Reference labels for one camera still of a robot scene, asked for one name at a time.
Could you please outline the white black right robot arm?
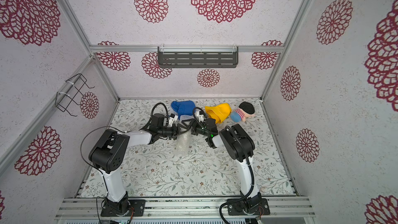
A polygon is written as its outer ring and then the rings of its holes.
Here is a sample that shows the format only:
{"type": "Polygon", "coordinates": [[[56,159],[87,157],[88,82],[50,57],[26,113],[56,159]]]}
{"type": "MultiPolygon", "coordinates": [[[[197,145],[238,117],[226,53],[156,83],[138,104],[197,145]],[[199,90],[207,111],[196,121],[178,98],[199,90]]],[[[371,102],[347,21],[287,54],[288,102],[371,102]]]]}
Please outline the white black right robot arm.
{"type": "Polygon", "coordinates": [[[219,131],[216,121],[212,118],[206,118],[204,121],[192,118],[182,120],[177,126],[179,134],[190,132],[193,135],[202,135],[209,147],[213,149],[224,147],[231,159],[237,163],[241,183],[241,205],[252,208],[261,203],[262,196],[256,185],[252,168],[255,144],[239,124],[219,131]]]}

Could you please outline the clear bubble wrap sheet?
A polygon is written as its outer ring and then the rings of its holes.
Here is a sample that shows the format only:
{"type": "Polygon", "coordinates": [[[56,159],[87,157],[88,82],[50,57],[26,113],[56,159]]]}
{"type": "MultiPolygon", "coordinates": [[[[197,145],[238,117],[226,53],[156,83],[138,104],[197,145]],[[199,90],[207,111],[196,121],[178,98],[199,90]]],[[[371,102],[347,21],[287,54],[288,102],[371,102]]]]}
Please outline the clear bubble wrap sheet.
{"type": "Polygon", "coordinates": [[[189,150],[192,143],[192,134],[187,131],[181,134],[176,140],[176,154],[179,157],[185,156],[189,150]]]}

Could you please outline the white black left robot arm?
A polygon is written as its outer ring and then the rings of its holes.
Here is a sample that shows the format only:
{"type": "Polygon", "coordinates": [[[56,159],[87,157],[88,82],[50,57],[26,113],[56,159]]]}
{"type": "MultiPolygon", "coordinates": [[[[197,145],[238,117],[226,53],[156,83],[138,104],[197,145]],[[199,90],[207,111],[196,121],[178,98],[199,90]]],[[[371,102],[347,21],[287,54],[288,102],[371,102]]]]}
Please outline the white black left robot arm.
{"type": "Polygon", "coordinates": [[[121,132],[109,127],[89,153],[89,161],[99,170],[110,203],[122,203],[128,198],[121,176],[121,165],[127,150],[133,146],[154,144],[159,139],[177,139],[180,131],[174,114],[153,114],[138,131],[121,132]]]}

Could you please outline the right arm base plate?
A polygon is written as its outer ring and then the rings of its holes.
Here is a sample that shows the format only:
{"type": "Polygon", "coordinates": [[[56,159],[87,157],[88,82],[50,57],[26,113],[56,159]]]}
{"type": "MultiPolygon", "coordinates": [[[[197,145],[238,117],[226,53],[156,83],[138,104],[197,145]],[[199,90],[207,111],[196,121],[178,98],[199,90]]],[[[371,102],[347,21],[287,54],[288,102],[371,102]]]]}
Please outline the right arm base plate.
{"type": "Polygon", "coordinates": [[[232,203],[233,199],[227,199],[228,215],[229,216],[240,216],[240,215],[252,215],[252,216],[263,216],[270,215],[270,208],[268,201],[265,198],[251,198],[244,201],[232,203]]]}

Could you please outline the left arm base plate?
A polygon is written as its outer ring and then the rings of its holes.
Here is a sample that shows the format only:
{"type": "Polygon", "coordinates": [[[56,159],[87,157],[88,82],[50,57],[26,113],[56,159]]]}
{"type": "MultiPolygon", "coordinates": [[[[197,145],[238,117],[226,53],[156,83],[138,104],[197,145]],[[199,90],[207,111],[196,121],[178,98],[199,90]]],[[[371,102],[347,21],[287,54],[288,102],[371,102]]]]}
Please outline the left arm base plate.
{"type": "Polygon", "coordinates": [[[141,217],[144,214],[146,201],[139,200],[125,200],[120,203],[112,202],[105,199],[102,207],[101,217],[141,217]]]}

